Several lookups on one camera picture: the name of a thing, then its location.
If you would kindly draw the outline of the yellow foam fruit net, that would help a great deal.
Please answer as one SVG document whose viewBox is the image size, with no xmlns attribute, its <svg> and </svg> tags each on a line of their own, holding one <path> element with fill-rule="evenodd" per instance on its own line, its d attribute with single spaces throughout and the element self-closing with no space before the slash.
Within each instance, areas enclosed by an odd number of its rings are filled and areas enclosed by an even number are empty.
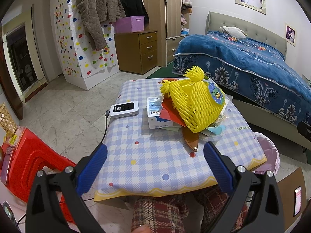
<svg viewBox="0 0 311 233">
<path fill-rule="evenodd" d="M 184 74 L 185 79 L 164 79 L 160 92 L 168 96 L 187 128 L 200 133 L 214 123 L 225 105 L 224 92 L 204 78 L 204 71 L 192 66 Z"/>
</svg>

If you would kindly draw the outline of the red paper envelope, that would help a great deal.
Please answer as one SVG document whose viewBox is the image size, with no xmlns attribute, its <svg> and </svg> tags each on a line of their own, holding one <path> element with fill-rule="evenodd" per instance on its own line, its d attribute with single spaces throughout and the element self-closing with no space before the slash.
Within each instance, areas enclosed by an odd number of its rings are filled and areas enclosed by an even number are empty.
<svg viewBox="0 0 311 233">
<path fill-rule="evenodd" d="M 162 110 L 160 110 L 160 118 L 171 120 L 174 123 L 186 127 L 184 120 L 179 112 L 173 107 L 173 102 L 170 98 L 164 98 L 162 101 Z"/>
</svg>

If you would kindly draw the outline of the pink lined trash bin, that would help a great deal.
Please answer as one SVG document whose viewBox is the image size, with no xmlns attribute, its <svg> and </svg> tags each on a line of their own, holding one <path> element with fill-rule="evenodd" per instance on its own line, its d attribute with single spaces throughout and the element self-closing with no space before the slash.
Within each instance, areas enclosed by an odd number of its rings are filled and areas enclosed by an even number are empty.
<svg viewBox="0 0 311 233">
<path fill-rule="evenodd" d="M 274 175 L 277 175 L 277 172 L 280 167 L 280 157 L 278 149 L 275 144 L 262 133 L 254 132 L 255 138 L 258 140 L 261 148 L 264 151 L 267 161 L 263 163 L 260 167 L 255 169 L 253 172 L 257 174 L 264 174 L 266 171 L 270 170 Z"/>
</svg>

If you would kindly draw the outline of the red plastic stool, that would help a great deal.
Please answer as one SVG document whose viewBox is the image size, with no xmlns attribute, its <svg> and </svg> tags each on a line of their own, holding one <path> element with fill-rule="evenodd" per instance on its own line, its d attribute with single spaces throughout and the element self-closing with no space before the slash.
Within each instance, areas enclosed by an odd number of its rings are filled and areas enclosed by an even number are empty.
<svg viewBox="0 0 311 233">
<path fill-rule="evenodd" d="M 58 154 L 28 128 L 20 127 L 12 137 L 5 137 L 1 148 L 1 182 L 17 198 L 28 202 L 32 184 L 38 171 L 47 167 L 63 171 L 75 166 Z"/>
</svg>

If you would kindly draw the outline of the plaid pyjama legs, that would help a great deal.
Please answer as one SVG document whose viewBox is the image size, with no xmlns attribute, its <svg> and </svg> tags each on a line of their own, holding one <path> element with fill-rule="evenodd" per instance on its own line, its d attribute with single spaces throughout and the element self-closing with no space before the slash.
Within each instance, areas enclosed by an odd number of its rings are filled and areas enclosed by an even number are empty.
<svg viewBox="0 0 311 233">
<path fill-rule="evenodd" d="M 218 185 L 196 190 L 195 200 L 204 207 L 201 232 L 208 228 L 225 206 L 229 195 Z M 183 220 L 188 216 L 186 196 L 163 197 L 141 196 L 135 201 L 132 217 L 132 232 L 185 232 Z"/>
</svg>

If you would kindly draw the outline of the checkered tablecloth table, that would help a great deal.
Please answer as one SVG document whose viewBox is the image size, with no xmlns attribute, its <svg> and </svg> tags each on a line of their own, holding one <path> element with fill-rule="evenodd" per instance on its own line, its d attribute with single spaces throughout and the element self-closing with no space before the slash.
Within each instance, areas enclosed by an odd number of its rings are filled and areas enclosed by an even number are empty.
<svg viewBox="0 0 311 233">
<path fill-rule="evenodd" d="M 182 132 L 150 129 L 147 98 L 160 95 L 161 79 L 130 80 L 122 84 L 117 104 L 139 103 L 135 116 L 111 120 L 105 144 L 107 160 L 96 180 L 95 201 L 122 196 L 182 194 L 216 184 L 203 154 L 207 141 L 235 165 L 253 170 L 266 156 L 251 128 L 232 102 L 227 104 L 224 131 L 216 137 L 200 135 L 197 151 L 184 141 Z"/>
</svg>

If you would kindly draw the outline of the brown leather sheath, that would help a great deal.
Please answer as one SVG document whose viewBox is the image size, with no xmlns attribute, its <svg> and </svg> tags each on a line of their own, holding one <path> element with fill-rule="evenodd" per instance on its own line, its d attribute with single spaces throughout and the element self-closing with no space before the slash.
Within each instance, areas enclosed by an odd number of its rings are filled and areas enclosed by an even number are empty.
<svg viewBox="0 0 311 233">
<path fill-rule="evenodd" d="M 183 126 L 181 129 L 184 141 L 194 152 L 197 152 L 199 143 L 199 133 L 193 133 L 189 128 Z"/>
</svg>

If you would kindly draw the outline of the white pocket wifi device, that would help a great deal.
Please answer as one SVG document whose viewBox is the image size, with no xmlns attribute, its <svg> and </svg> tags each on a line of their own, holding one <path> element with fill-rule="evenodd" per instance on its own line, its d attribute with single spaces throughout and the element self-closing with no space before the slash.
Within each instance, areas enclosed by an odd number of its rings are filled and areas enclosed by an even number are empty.
<svg viewBox="0 0 311 233">
<path fill-rule="evenodd" d="M 121 118 L 137 115 L 139 113 L 138 101 L 114 104 L 110 108 L 110 116 L 112 118 Z"/>
</svg>

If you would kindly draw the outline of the blue floral bed blanket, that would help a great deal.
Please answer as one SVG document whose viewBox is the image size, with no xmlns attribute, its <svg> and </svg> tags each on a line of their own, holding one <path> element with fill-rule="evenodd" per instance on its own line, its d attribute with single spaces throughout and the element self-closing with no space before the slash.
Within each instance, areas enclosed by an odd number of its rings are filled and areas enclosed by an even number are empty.
<svg viewBox="0 0 311 233">
<path fill-rule="evenodd" d="M 183 75 L 192 66 L 293 125 L 310 124 L 310 87 L 266 43 L 217 31 L 190 35 L 176 49 L 172 72 Z"/>
</svg>

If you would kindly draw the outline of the polka dot white cabinet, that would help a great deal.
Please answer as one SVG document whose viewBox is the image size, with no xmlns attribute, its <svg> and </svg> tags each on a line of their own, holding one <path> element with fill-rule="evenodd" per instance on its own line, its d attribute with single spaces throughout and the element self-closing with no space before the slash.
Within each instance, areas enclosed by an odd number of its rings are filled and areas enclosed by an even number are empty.
<svg viewBox="0 0 311 233">
<path fill-rule="evenodd" d="M 90 90 L 119 71 L 112 24 L 101 24 L 107 46 L 93 50 L 76 0 L 50 0 L 50 6 L 54 41 L 67 82 Z"/>
</svg>

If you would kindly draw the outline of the brown wooden drawer cabinet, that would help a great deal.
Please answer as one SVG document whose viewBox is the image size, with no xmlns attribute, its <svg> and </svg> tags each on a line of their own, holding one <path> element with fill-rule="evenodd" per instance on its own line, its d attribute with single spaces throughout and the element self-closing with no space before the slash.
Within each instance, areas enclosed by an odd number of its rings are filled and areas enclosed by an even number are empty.
<svg viewBox="0 0 311 233">
<path fill-rule="evenodd" d="M 143 75 L 158 62 L 158 32 L 120 33 L 114 35 L 119 70 Z"/>
</svg>

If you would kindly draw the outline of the white pillow on bed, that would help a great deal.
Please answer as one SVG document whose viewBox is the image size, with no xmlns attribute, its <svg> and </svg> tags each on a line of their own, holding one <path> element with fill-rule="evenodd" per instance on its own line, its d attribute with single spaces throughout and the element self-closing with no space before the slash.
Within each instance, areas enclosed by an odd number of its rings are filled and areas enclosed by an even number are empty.
<svg viewBox="0 0 311 233">
<path fill-rule="evenodd" d="M 237 39 L 245 39 L 247 37 L 247 34 L 237 27 L 228 27 L 228 26 L 222 26 L 219 28 L 220 33 L 228 34 L 231 37 L 235 37 Z"/>
</svg>

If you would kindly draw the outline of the purple plastic storage basket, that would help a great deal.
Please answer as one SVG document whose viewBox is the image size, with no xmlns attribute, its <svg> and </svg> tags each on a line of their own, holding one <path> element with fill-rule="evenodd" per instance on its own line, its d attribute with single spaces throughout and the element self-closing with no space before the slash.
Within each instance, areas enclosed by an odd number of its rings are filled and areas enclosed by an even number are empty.
<svg viewBox="0 0 311 233">
<path fill-rule="evenodd" d="M 118 19 L 113 23 L 115 32 L 132 33 L 144 31 L 144 16 L 130 16 Z"/>
</svg>

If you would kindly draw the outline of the brown quilted jacket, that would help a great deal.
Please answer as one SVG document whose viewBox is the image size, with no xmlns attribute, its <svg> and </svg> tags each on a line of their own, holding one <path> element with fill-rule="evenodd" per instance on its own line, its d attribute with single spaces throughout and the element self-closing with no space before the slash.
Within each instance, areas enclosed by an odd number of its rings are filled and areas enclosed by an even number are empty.
<svg viewBox="0 0 311 233">
<path fill-rule="evenodd" d="M 81 13 L 83 27 L 93 50 L 102 50 L 107 46 L 101 24 L 125 18 L 120 0 L 76 0 L 76 8 Z"/>
</svg>

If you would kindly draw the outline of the small wall photo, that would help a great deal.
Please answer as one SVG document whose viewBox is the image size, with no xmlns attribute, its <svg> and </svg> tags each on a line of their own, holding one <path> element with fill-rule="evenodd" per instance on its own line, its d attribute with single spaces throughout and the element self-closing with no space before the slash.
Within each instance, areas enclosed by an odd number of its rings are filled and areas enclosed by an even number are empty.
<svg viewBox="0 0 311 233">
<path fill-rule="evenodd" d="M 288 24 L 286 24 L 286 33 L 285 33 L 285 39 L 288 41 L 288 43 L 292 44 L 293 46 L 296 46 L 296 37 L 295 37 L 295 30 Z"/>
</svg>

